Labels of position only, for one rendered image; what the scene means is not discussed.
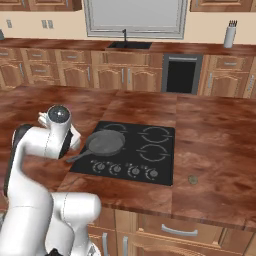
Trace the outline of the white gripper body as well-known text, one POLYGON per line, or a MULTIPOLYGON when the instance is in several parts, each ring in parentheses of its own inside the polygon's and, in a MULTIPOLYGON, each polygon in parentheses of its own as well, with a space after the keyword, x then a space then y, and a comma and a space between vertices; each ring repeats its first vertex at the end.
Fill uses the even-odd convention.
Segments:
POLYGON ((69 130, 69 135, 70 135, 70 148, 72 150, 79 149, 81 144, 81 134, 77 131, 77 129, 74 126, 71 126, 69 130))

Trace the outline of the dark grey frying pan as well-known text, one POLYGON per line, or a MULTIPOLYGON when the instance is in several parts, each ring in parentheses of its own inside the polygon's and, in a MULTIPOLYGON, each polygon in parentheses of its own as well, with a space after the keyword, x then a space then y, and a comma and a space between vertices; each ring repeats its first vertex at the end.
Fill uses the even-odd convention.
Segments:
POLYGON ((87 155, 112 156, 121 151, 125 144, 122 133, 114 130, 102 130, 91 134, 86 140, 86 151, 66 160, 75 162, 87 155))

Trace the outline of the long wooden base cupboard run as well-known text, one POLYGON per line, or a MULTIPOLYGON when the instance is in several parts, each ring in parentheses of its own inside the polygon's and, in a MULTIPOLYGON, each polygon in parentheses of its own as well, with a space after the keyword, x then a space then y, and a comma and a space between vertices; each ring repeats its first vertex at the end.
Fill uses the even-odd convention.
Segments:
POLYGON ((30 83, 160 91, 160 53, 0 47, 0 88, 30 83))

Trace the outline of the black hob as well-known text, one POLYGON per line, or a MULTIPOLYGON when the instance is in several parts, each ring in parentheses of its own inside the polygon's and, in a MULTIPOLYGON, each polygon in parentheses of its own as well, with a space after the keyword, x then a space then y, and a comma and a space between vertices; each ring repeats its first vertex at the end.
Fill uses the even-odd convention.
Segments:
POLYGON ((85 156, 72 164, 71 172, 166 186, 173 184, 175 145, 173 127, 100 121, 94 132, 100 130, 115 130, 122 133, 125 137, 122 151, 109 157, 85 156), (105 168, 98 172, 95 170, 97 163, 103 163, 105 168), (115 165, 120 165, 119 173, 113 171, 115 165), (131 173, 133 167, 140 170, 138 175, 131 173), (149 174, 152 169, 158 172, 155 178, 149 174))

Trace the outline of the black sink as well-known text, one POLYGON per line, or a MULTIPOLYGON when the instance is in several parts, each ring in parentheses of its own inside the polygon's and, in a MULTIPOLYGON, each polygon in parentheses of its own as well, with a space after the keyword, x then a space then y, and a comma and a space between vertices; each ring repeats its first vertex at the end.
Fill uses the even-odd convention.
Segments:
POLYGON ((152 42, 137 42, 137 41, 115 41, 111 43, 107 49, 150 49, 152 42))

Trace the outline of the wooden cupboard door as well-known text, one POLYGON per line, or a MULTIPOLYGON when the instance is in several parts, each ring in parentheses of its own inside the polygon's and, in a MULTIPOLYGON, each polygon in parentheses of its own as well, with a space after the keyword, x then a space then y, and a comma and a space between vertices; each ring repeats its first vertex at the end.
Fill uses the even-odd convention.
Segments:
POLYGON ((107 233, 108 256, 117 256, 116 233, 113 230, 89 226, 88 234, 91 241, 98 247, 104 256, 102 246, 102 234, 107 233))
POLYGON ((128 256, 242 256, 241 253, 178 242, 175 239, 165 240, 124 232, 117 233, 118 256, 123 256, 123 236, 128 237, 128 256))

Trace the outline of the grey black dishwasher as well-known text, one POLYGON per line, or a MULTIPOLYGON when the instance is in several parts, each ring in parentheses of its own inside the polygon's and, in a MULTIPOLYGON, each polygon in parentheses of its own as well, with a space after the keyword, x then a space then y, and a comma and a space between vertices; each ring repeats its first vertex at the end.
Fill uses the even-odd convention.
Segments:
POLYGON ((161 91, 196 95, 202 61, 202 54, 164 54, 161 91))

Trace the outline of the grey framed window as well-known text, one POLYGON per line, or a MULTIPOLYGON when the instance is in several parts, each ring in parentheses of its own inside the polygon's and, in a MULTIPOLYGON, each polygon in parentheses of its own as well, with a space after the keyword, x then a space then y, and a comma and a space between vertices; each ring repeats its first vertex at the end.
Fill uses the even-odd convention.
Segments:
POLYGON ((188 0, 83 0, 89 37, 183 39, 188 0))

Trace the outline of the short wooden base cupboard run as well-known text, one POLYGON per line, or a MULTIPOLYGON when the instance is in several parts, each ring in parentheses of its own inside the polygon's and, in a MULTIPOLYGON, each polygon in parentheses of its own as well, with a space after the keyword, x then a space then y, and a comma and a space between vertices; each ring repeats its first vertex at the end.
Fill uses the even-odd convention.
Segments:
POLYGON ((205 55, 198 95, 242 98, 253 60, 246 56, 205 55))

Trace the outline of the wide wooden wall cupboard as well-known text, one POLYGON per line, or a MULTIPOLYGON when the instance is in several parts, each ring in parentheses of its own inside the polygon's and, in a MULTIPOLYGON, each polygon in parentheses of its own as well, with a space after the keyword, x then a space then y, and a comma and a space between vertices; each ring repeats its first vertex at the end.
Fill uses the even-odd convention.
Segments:
POLYGON ((79 11, 82 0, 0 0, 0 11, 79 11))

